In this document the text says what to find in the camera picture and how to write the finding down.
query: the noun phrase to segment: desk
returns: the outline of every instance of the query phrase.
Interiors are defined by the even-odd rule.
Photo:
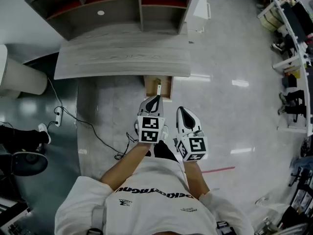
[[[298,79],[297,83],[300,83],[300,87],[304,91],[305,104],[306,104],[306,108],[307,108],[307,118],[306,118],[306,126],[305,127],[302,128],[302,127],[293,126],[293,125],[288,124],[287,127],[278,126],[277,130],[305,133],[308,136],[310,136],[313,134],[313,130],[312,130],[313,126],[311,124],[312,115],[311,115],[311,106],[310,106],[310,91],[309,91],[309,83],[308,83],[308,77],[307,77],[309,74],[306,72],[306,68],[305,68],[306,61],[308,61],[308,59],[305,58],[306,51],[305,51],[303,45],[298,43],[297,37],[294,34],[290,23],[288,22],[288,19],[284,13],[284,10],[281,7],[280,1],[279,0],[272,0],[272,3],[270,5],[271,8],[274,5],[277,7],[281,18],[285,23],[286,29],[292,37],[292,40],[294,42],[294,46],[295,46],[298,54],[296,56],[291,57],[287,60],[284,60],[280,63],[272,65],[272,68],[276,70],[280,67],[283,67],[284,65],[287,65],[288,63],[294,63],[294,62],[298,62],[300,64],[300,79]]]
[[[134,23],[107,25],[62,44],[54,79],[112,75],[189,77],[186,24],[180,35],[162,28],[141,32]]]

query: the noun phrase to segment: tiled floor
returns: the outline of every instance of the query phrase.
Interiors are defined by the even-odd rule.
[[[28,64],[53,78],[57,54],[37,59]],[[75,112],[78,84],[74,79],[53,81],[63,106]],[[37,130],[40,123],[48,125],[55,120],[53,109],[58,100],[50,85],[42,95],[22,93],[18,99],[0,98],[0,121],[9,122],[19,130]],[[31,213],[20,219],[21,227],[32,234],[54,234],[54,216],[80,175],[77,156],[77,133],[74,120],[64,114],[62,124],[49,127],[52,139],[45,145],[48,167],[42,173],[29,177],[15,177],[20,194]]]
[[[210,188],[220,188],[240,205],[256,227],[267,210],[254,202],[269,191],[286,189],[289,164],[304,135],[276,130],[282,88],[281,76],[271,65],[280,57],[269,48],[273,39],[256,17],[256,1],[208,2],[212,19],[204,33],[189,32],[194,42],[190,44],[192,74],[206,79],[175,79],[173,102],[164,103],[170,128],[166,143],[174,151],[177,107],[192,110],[209,139],[210,156],[200,162],[202,171],[235,167],[206,173],[205,180]],[[238,80],[245,87],[235,85]],[[107,144],[124,151],[125,134],[133,131],[143,98],[140,77],[82,79],[78,116],[91,121]],[[83,175],[99,178],[116,162],[116,153],[82,125],[78,125],[78,148]]]

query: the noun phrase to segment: white t-shirt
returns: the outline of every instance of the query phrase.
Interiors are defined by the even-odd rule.
[[[92,228],[92,211],[97,206],[106,208],[105,235],[152,235],[165,231],[216,235],[210,206],[238,235],[253,234],[247,217],[227,200],[211,193],[199,201],[191,196],[183,167],[167,159],[145,157],[115,192],[99,181],[79,177],[57,211],[55,234],[85,235]],[[227,213],[220,213],[220,207]]]

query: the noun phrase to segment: cable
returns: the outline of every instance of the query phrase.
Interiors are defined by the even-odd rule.
[[[55,112],[55,110],[56,110],[57,108],[61,108],[61,109],[63,109],[63,110],[65,111],[65,113],[67,113],[69,116],[71,116],[71,117],[74,118],[75,120],[77,120],[77,121],[79,121],[79,122],[81,122],[81,123],[86,123],[86,124],[90,125],[90,126],[92,127],[92,129],[93,129],[93,132],[94,132],[95,136],[96,136],[105,146],[111,148],[112,150],[114,150],[115,152],[118,153],[118,154],[116,154],[116,155],[114,156],[114,158],[115,158],[116,160],[121,160],[121,159],[125,156],[125,154],[126,154],[126,152],[127,152],[127,150],[128,150],[130,141],[136,142],[137,140],[135,140],[131,135],[128,134],[128,132],[126,132],[126,136],[127,136],[127,138],[128,138],[128,144],[127,144],[127,146],[126,146],[126,150],[124,151],[124,153],[122,153],[122,152],[120,152],[120,151],[114,149],[112,146],[106,144],[101,138],[99,138],[99,136],[97,135],[97,133],[96,133],[96,131],[95,131],[95,129],[94,129],[94,127],[93,127],[93,125],[92,125],[91,123],[88,123],[88,122],[79,120],[79,119],[76,118],[74,115],[72,115],[70,112],[68,112],[68,110],[67,110],[66,108],[63,107],[63,103],[62,103],[62,101],[60,100],[60,98],[58,97],[58,95],[57,95],[57,93],[56,93],[56,91],[55,91],[55,89],[54,89],[54,87],[53,87],[53,84],[52,84],[51,80],[50,80],[49,78],[48,78],[48,80],[49,80],[49,82],[50,82],[50,84],[51,84],[51,86],[52,86],[52,88],[53,88],[53,90],[54,90],[54,93],[55,93],[56,98],[58,99],[58,101],[59,101],[59,103],[60,103],[60,106],[57,106],[57,107],[54,108],[54,110],[53,110],[54,114],[58,114],[57,112]],[[50,126],[52,123],[56,123],[56,121],[51,121],[51,122],[48,124],[47,129],[49,128],[49,126]]]
[[[93,126],[91,123],[88,123],[88,122],[86,122],[86,121],[79,120],[79,119],[76,118],[74,115],[72,115],[70,112],[68,112],[68,110],[67,110],[66,108],[64,108],[63,106],[57,106],[57,107],[55,107],[54,110],[53,110],[55,114],[57,114],[57,113],[55,112],[55,110],[56,110],[57,108],[62,108],[65,113],[67,113],[69,116],[71,116],[71,117],[74,118],[75,120],[77,120],[77,121],[79,121],[79,122],[81,122],[81,123],[86,123],[86,124],[90,125],[90,126],[92,127],[92,130],[93,130],[95,136],[96,136],[105,146],[111,148],[113,151],[115,151],[115,152],[118,153],[118,154],[116,154],[116,155],[114,156],[114,158],[115,158],[116,160],[121,160],[121,159],[125,156],[125,154],[126,154],[126,152],[127,152],[127,150],[128,150],[130,141],[132,141],[132,142],[136,142],[136,141],[137,141],[137,140],[135,140],[131,135],[129,135],[128,132],[127,132],[127,133],[126,133],[126,136],[127,136],[127,138],[128,138],[128,144],[127,144],[126,150],[125,150],[124,152],[120,152],[120,151],[114,149],[112,146],[110,146],[110,145],[108,145],[107,143],[105,143],[101,138],[99,138],[99,136],[98,136],[97,133],[96,133],[96,130],[94,129],[94,126]]]
[[[56,121],[51,121],[51,122],[47,125],[47,129],[49,129],[49,126],[52,125],[53,123],[56,123]]]
[[[55,89],[54,89],[54,87],[53,87],[53,84],[52,84],[50,78],[48,78],[48,80],[49,80],[49,82],[50,82],[50,84],[51,84],[51,86],[52,86],[52,88],[53,88],[53,90],[54,90],[55,96],[57,97],[57,100],[59,101],[60,106],[63,107],[63,103],[62,103],[62,101],[60,100],[60,98],[58,97],[57,92],[55,91]]]

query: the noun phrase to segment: shoulder strap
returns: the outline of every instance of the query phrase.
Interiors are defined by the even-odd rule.
[[[225,221],[217,222],[216,231],[218,235],[236,235],[234,229]]]
[[[103,220],[105,218],[105,207],[97,206],[92,211],[91,226],[88,230],[87,235],[103,235]]]

